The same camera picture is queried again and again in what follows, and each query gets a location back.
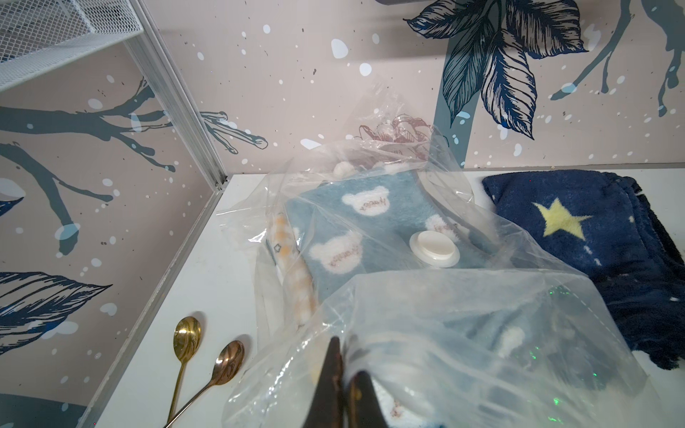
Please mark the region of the navy star blanket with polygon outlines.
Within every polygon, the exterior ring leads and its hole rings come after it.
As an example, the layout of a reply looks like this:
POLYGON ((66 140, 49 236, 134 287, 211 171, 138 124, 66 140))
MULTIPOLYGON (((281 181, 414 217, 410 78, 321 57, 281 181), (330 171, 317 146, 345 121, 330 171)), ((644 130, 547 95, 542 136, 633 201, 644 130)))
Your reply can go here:
POLYGON ((593 170, 482 181, 496 213, 586 274, 629 348, 661 369, 684 359, 684 260, 634 178, 593 170))

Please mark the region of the clear plastic vacuum bag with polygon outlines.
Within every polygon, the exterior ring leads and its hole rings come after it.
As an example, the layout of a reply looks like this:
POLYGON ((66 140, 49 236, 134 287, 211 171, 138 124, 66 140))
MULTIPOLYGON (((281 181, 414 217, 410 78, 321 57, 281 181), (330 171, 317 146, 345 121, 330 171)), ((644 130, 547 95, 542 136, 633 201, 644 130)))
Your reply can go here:
POLYGON ((595 285, 476 205, 397 92, 346 128, 220 214, 258 338, 223 426, 669 426, 595 285))

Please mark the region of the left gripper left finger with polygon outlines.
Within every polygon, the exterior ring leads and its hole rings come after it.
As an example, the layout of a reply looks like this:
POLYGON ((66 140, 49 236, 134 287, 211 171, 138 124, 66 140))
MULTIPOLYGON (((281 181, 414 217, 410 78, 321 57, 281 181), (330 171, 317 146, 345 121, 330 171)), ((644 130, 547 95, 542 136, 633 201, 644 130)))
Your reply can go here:
POLYGON ((344 362, 340 339, 333 337, 314 392, 303 428, 342 428, 344 426, 344 362))

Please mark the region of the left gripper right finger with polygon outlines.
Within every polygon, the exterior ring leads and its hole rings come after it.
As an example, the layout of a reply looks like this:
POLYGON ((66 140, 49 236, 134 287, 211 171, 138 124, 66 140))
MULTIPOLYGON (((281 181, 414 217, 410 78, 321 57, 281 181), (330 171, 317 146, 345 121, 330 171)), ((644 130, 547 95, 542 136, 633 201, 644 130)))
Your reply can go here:
POLYGON ((372 378, 366 371, 355 374, 346 392, 349 428, 387 428, 372 378))

